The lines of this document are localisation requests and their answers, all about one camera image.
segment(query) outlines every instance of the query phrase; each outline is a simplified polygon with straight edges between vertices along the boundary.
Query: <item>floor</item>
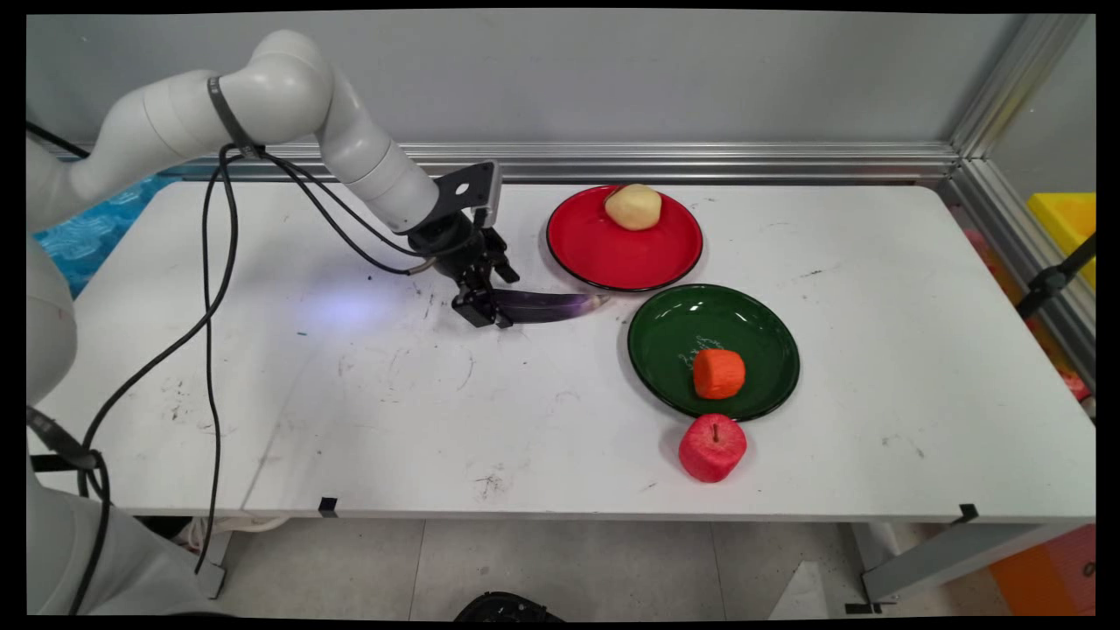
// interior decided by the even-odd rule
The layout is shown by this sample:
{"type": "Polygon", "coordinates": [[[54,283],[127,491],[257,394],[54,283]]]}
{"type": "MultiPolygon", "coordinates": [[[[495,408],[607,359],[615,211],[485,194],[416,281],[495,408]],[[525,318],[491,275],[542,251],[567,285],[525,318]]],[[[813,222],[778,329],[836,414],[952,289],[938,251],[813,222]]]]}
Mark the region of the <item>floor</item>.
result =
{"type": "MultiPolygon", "coordinates": [[[[862,601],[848,526],[292,519],[235,534],[218,600],[244,617],[449,621],[511,591],[566,621],[767,619],[803,560],[829,617],[862,601]]],[[[884,615],[1008,614],[987,569],[884,615]]]]}

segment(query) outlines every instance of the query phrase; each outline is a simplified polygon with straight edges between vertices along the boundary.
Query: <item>apple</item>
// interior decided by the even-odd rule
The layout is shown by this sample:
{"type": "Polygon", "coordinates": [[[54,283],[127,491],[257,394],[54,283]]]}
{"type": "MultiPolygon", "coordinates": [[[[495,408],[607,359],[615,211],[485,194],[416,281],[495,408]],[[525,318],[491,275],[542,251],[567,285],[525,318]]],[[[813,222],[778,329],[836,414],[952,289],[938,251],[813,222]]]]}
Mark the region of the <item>apple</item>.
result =
{"type": "Polygon", "coordinates": [[[704,414],[681,439],[679,456],[689,474],[706,483],[722,481],[747,452],[747,436],[724,414],[704,414]]]}

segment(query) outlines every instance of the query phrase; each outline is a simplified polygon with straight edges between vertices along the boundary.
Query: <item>white table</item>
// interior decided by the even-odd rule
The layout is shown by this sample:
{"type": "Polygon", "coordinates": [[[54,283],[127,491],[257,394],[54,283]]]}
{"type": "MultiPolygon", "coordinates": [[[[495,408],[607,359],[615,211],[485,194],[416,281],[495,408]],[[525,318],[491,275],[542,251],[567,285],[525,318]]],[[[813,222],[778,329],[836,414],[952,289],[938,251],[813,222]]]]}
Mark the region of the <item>white table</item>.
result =
{"type": "MultiPolygon", "coordinates": [[[[77,359],[41,405],[75,435],[202,314],[204,186],[160,192],[78,298],[77,359]]],[[[552,209],[585,187],[504,187],[496,228],[515,288],[595,290],[543,244],[552,209]]],[[[926,188],[659,186],[704,234],[681,282],[760,299],[801,352],[796,391],[743,425],[747,455],[710,485],[676,461],[689,418],[627,359],[627,325],[648,294],[568,322],[475,328],[447,306],[449,279],[371,268],[295,185],[234,188],[241,243],[214,321],[220,515],[318,516],[335,498],[343,517],[950,522],[971,503],[979,518],[949,531],[1000,531],[962,556],[984,560],[1095,518],[1095,429],[926,188]]],[[[216,286],[227,230],[224,196],[214,200],[216,286]]],[[[334,214],[379,259],[414,263],[334,214]]],[[[203,358],[199,334],[102,426],[95,445],[121,508],[205,513],[203,358]]],[[[74,487],[69,474],[41,476],[74,487]]],[[[936,574],[907,556],[892,566],[936,574]]],[[[869,591],[909,584],[888,581],[880,593],[869,577],[869,591]]]]}

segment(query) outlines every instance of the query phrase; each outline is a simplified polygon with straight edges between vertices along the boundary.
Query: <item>robotic arm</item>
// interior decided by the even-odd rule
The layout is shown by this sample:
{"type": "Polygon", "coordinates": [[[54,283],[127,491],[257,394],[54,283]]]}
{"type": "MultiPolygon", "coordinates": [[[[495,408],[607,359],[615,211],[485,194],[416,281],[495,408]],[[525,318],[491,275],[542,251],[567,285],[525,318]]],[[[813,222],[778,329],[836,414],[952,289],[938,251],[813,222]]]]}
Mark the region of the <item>robotic arm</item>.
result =
{"type": "MultiPolygon", "coordinates": [[[[209,71],[193,71],[140,87],[110,110],[92,155],[62,163],[27,139],[27,398],[34,405],[73,363],[76,328],[62,275],[30,237],[62,223],[165,168],[213,154],[231,141],[207,89],[209,71]]],[[[256,145],[314,133],[327,168],[382,223],[405,234],[417,251],[438,251],[436,269],[456,280],[452,308],[476,326],[508,326],[493,299],[489,272],[517,275],[505,242],[493,229],[501,187],[497,163],[487,161],[432,180],[370,118],[349,81],[307,37],[279,30],[265,37],[243,70],[221,76],[221,92],[256,145]],[[461,183],[470,200],[456,194],[461,183]],[[485,194],[476,195],[476,191],[485,194]],[[485,207],[472,225],[460,211],[485,207]]]]}
{"type": "MultiPolygon", "coordinates": [[[[231,132],[208,92],[214,76],[208,71],[188,72],[127,94],[109,112],[96,147],[84,160],[62,163],[27,140],[28,405],[54,389],[76,351],[69,290],[31,234],[147,175],[227,145],[231,132]]],[[[289,30],[265,37],[249,65],[222,76],[218,85],[255,145],[314,133],[327,168],[394,233],[408,235],[419,252],[454,249],[435,262],[459,286],[452,308],[476,326],[511,324],[489,286],[492,270],[506,281],[517,279],[505,258],[505,243],[493,230],[501,186],[497,163],[432,180],[371,120],[351,83],[315,44],[289,30]],[[469,200],[457,192],[464,183],[470,185],[469,200]],[[464,207],[485,212],[476,212],[472,222],[464,207]]],[[[90,557],[97,504],[44,489],[31,472],[30,458],[27,490],[28,612],[64,612],[90,557]]],[[[169,559],[181,550],[121,512],[112,510],[111,518],[106,549],[112,550],[94,573],[83,612],[205,608],[186,594],[192,578],[181,558],[169,559]]]]}

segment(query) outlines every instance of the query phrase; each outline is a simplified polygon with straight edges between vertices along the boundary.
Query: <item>peeled potato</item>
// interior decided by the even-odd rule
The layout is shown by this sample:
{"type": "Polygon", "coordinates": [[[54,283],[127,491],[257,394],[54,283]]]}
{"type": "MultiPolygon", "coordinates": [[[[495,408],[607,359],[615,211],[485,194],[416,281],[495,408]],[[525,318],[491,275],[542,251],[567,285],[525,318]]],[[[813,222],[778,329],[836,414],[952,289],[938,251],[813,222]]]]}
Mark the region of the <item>peeled potato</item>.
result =
{"type": "Polygon", "coordinates": [[[644,184],[631,184],[607,197],[607,215],[627,230],[648,230],[661,221],[661,194],[644,184]]]}

